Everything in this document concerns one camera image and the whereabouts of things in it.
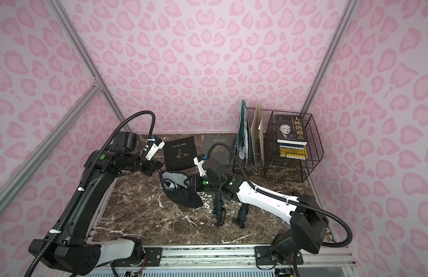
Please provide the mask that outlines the black pouch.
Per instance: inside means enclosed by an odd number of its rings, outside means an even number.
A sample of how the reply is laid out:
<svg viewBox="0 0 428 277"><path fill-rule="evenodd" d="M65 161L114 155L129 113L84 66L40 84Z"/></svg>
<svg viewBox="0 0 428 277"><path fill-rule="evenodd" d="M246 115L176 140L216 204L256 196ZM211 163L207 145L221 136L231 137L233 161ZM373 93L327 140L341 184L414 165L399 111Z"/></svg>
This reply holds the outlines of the black pouch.
<svg viewBox="0 0 428 277"><path fill-rule="evenodd" d="M161 172L160 182L165 195L187 208L203 206L201 197L191 188L190 177L184 172Z"/></svg>
<svg viewBox="0 0 428 277"><path fill-rule="evenodd" d="M180 171L194 166L193 159L197 156L197 150L193 136L166 142L163 150L168 171Z"/></svg>

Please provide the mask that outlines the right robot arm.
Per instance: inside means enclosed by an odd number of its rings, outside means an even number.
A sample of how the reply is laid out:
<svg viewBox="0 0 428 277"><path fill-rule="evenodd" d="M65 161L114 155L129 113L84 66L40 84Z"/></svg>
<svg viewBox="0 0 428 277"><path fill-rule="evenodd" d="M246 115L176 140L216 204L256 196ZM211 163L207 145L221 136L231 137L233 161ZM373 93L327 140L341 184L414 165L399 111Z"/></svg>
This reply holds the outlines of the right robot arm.
<svg viewBox="0 0 428 277"><path fill-rule="evenodd" d="M241 204L237 223L243 225L249 206L267 211L284 222L290 230L276 235L270 246L270 258L275 264L297 261L301 250L317 254L321 247L343 248L353 240L349 225L338 216L321 209L312 196L292 193L284 195L252 182L244 170L231 175L220 162L209 154L193 159L199 176L191 182L192 192L213 192L216 196L215 214L223 216L223 201ZM329 221L338 223L346 232L341 242L325 242Z"/></svg>

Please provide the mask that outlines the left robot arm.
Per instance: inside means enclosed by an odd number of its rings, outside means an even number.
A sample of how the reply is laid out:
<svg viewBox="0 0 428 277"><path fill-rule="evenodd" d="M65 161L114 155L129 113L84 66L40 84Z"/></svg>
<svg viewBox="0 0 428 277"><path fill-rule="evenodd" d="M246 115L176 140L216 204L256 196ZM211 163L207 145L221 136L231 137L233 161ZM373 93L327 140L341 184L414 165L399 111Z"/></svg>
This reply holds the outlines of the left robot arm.
<svg viewBox="0 0 428 277"><path fill-rule="evenodd" d="M152 122L144 149L136 153L136 135L122 129L142 115L150 115ZM97 244L87 240L101 202L118 177L135 172L150 177L163 166L154 159L155 153L164 146L164 141L153 135L155 121L155 113L149 110L129 116L115 128L100 150L90 154L78 187L60 218L43 239L31 242L29 253L34 259L25 276L32 276L39 263L69 272L73 277L87 275L96 267L118 260L133 265L146 263L140 239L124 237Z"/></svg>

